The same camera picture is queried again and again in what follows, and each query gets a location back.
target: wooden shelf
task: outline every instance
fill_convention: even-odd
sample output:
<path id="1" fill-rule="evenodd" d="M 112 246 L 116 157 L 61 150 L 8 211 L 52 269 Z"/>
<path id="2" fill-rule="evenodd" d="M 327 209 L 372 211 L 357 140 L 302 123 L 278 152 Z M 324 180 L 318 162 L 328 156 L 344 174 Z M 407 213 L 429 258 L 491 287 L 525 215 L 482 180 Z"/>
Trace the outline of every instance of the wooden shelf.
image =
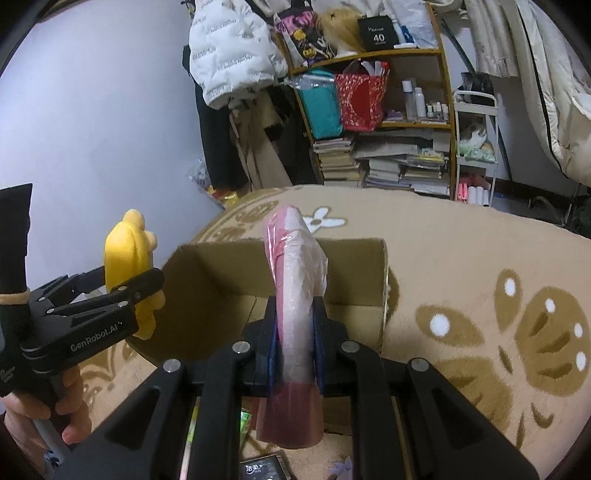
<path id="1" fill-rule="evenodd" d="M 317 61 L 310 67 L 296 67 L 290 69 L 290 75 L 297 75 L 299 73 L 304 73 L 309 69 L 326 67 L 327 65 L 350 62 L 357 59 L 375 59 L 378 57 L 397 57 L 412 55 L 439 55 L 440 53 L 440 48 L 395 48 L 393 50 L 368 51 L 366 53 L 358 53 L 356 55 L 347 55 L 346 57 L 337 57 L 330 60 Z"/>
<path id="2" fill-rule="evenodd" d="M 399 122 L 397 120 L 384 120 L 378 128 L 380 130 L 386 128 L 438 128 L 442 130 L 451 130 L 452 125 L 436 122 Z"/>

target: patterned rug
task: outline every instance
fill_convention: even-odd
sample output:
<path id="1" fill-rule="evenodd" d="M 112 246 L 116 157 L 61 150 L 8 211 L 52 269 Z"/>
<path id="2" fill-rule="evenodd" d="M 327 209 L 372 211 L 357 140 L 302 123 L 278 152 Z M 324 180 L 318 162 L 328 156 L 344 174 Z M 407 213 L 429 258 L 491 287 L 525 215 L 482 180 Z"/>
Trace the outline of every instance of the patterned rug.
<path id="1" fill-rule="evenodd" d="M 390 297 L 381 355 L 427 358 L 541 478 L 549 476 L 591 416 L 589 240 L 407 192 L 306 186 L 251 193 L 195 241 L 260 238 L 262 219 L 277 205 L 299 207 L 316 236 L 384 238 Z M 157 347 L 163 324 L 159 318 L 154 337 L 134 347 Z M 152 369 L 124 344 L 87 362 L 87 399 L 100 399 L 91 408 L 95 424 Z M 332 431 L 345 432 L 346 409 L 333 407 L 326 406 L 325 418 L 336 419 Z M 245 454 L 270 450 L 251 438 Z M 306 452 L 288 453 L 295 475 L 324 479 L 327 465 L 350 455 L 350 439 L 326 436 L 316 453 Z"/>

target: stack of books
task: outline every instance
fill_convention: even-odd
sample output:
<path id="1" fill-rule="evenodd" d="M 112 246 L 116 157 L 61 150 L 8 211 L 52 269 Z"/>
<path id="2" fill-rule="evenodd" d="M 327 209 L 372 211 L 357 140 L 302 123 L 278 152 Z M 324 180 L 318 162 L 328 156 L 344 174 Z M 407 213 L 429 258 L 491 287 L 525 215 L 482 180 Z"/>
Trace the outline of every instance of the stack of books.
<path id="1" fill-rule="evenodd" d="M 325 185 L 361 187 L 364 172 L 352 156 L 353 147 L 353 136 L 314 142 Z"/>
<path id="2" fill-rule="evenodd" d="M 445 155 L 420 138 L 379 135 L 358 140 L 354 159 L 367 162 L 365 185 L 383 189 L 414 190 L 445 196 L 449 193 L 449 174 Z"/>

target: plastic bottle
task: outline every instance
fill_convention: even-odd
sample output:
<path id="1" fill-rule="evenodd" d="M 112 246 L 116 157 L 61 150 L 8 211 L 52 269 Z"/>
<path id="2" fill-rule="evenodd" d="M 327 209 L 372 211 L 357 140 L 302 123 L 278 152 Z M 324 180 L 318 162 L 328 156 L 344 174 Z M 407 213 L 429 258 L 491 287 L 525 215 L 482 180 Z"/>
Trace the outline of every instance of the plastic bottle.
<path id="1" fill-rule="evenodd" d="M 392 20 L 392 26 L 394 27 L 394 31 L 396 32 L 396 36 L 398 37 L 397 45 L 401 43 L 405 43 L 404 33 L 402 28 L 400 27 L 400 23 L 398 23 L 398 18 L 394 15 L 390 15 L 390 20 Z"/>
<path id="2" fill-rule="evenodd" d="M 414 100 L 417 104 L 417 117 L 420 119 L 426 118 L 427 107 L 425 106 L 425 96 L 423 95 L 423 89 L 421 87 L 416 87 L 414 89 Z"/>
<path id="3" fill-rule="evenodd" d="M 402 81 L 402 91 L 404 92 L 404 102 L 406 103 L 407 120 L 414 122 L 417 119 L 417 107 L 414 103 L 412 80 Z"/>

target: cardboard box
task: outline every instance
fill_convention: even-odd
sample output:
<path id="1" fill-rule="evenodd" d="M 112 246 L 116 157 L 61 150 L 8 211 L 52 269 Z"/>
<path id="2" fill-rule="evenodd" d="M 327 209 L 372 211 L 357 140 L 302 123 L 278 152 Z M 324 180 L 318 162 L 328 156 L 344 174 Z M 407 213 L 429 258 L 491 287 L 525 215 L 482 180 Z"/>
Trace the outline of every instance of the cardboard box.
<path id="1" fill-rule="evenodd" d="M 318 239 L 329 259 L 324 296 L 329 318 L 349 337 L 379 350 L 384 331 L 388 258 L 381 239 Z M 163 268 L 166 305 L 149 340 L 129 343 L 159 365 L 211 356 L 240 339 L 247 322 L 263 317 L 275 294 L 262 240 L 181 246 Z"/>

